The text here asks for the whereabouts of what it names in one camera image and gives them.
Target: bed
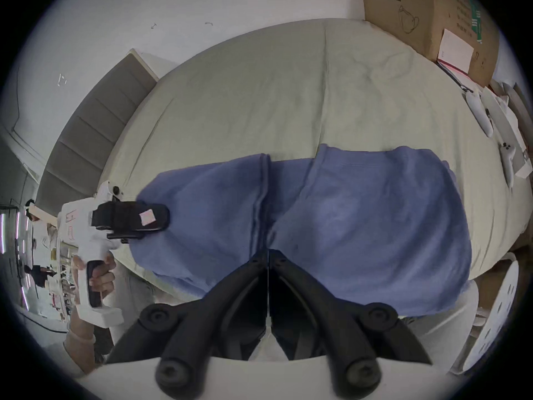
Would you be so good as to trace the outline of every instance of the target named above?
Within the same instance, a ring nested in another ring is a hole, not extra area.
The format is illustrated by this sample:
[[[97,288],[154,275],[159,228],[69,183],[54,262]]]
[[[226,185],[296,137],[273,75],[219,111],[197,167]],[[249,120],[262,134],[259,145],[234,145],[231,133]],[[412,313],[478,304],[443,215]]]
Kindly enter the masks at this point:
[[[459,87],[434,63],[365,21],[294,22],[214,46],[162,78],[119,138],[102,180],[135,199],[158,173],[256,153],[314,157],[318,145],[428,148],[455,172],[472,242],[470,279],[527,227],[529,179],[505,182]],[[179,293],[116,257],[166,292]]]

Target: black clamp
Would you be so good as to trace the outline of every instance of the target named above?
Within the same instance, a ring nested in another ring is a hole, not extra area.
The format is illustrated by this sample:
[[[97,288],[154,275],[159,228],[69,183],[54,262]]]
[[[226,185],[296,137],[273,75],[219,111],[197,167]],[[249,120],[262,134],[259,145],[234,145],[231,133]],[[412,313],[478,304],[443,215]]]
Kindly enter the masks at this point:
[[[114,199],[102,203],[93,211],[91,226],[97,230],[112,231],[109,239],[143,238],[146,234],[162,231],[169,226],[170,211],[163,204],[121,202]]]

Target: white gun-shaped controller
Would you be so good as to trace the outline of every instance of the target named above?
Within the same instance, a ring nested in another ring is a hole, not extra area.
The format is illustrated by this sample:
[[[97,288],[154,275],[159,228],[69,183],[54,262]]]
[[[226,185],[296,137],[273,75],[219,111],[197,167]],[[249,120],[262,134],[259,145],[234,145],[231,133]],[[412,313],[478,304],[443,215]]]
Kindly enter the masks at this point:
[[[102,203],[113,200],[109,181],[104,182],[96,197],[84,198],[76,202],[65,203],[57,217],[58,238],[76,246],[77,255],[86,264],[84,270],[78,271],[79,302],[78,315],[82,320],[96,326],[109,328],[124,322],[122,311],[102,304],[100,292],[93,292],[89,286],[92,271],[103,264],[105,255],[120,247],[120,239],[108,239],[110,231],[97,230],[91,225],[92,214]]]

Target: joystick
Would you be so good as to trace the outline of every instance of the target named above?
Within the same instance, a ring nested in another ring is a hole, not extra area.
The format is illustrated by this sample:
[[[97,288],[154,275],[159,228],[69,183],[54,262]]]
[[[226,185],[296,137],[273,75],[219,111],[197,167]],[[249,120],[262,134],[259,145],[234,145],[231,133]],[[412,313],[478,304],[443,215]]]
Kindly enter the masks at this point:
[[[506,142],[500,147],[500,156],[502,157],[503,173],[505,174],[505,180],[507,186],[513,188],[514,171],[513,171],[513,157],[516,152],[514,145]]]
[[[480,127],[485,132],[485,135],[491,138],[492,134],[494,133],[494,128],[492,127],[488,110],[485,109],[483,103],[481,102],[479,91],[475,90],[474,92],[466,92],[466,103],[468,104],[470,111],[476,118]]]

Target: gray headboard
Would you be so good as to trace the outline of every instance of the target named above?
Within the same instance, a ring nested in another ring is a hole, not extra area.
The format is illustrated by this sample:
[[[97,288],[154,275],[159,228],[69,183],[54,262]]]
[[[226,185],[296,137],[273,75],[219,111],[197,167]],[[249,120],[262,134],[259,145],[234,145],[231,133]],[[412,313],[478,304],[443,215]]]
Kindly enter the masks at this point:
[[[89,92],[64,127],[39,183],[35,205],[57,216],[64,203],[93,196],[126,123],[156,85],[131,53]]]

